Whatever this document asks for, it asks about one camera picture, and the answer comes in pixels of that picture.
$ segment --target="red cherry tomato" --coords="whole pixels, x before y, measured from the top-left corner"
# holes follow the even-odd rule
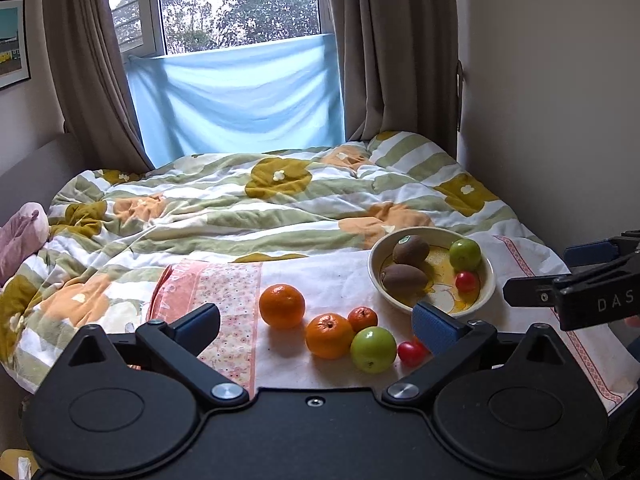
[[[398,357],[402,364],[414,368],[422,364],[424,358],[427,357],[427,349],[413,341],[405,341],[398,345]]]
[[[420,341],[418,339],[417,335],[414,335],[414,337],[411,339],[411,342],[414,343],[414,344],[417,344],[418,346],[421,346],[422,348],[424,348],[424,351],[427,352],[427,354],[431,353],[431,350],[429,350],[427,348],[427,346],[422,341]]]
[[[460,292],[473,292],[480,288],[478,275],[470,270],[463,270],[456,274],[456,288]]]

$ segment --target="framed picture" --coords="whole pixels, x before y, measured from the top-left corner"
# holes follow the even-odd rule
[[[0,0],[0,90],[31,79],[24,0]]]

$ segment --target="green apple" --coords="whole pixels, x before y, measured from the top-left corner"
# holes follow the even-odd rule
[[[471,238],[460,238],[449,248],[449,263],[456,272],[476,270],[482,260],[480,246]]]
[[[351,359],[363,372],[379,374],[396,360],[396,340],[380,326],[360,330],[351,342]]]

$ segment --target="brown curtain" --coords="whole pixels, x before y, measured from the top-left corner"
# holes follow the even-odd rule
[[[51,73],[65,118],[94,168],[153,168],[122,66],[108,0],[42,0]]]
[[[346,135],[416,132],[456,156],[456,0],[329,0]]]

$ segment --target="silver bolt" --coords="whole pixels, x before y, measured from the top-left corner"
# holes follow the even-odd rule
[[[311,397],[306,400],[306,405],[311,406],[312,408],[318,408],[324,404],[324,399],[322,397]]]
[[[396,383],[386,389],[394,399],[412,399],[420,393],[420,389],[411,383]]]
[[[244,388],[235,383],[220,383],[211,389],[211,395],[223,400],[237,399],[243,392]]]

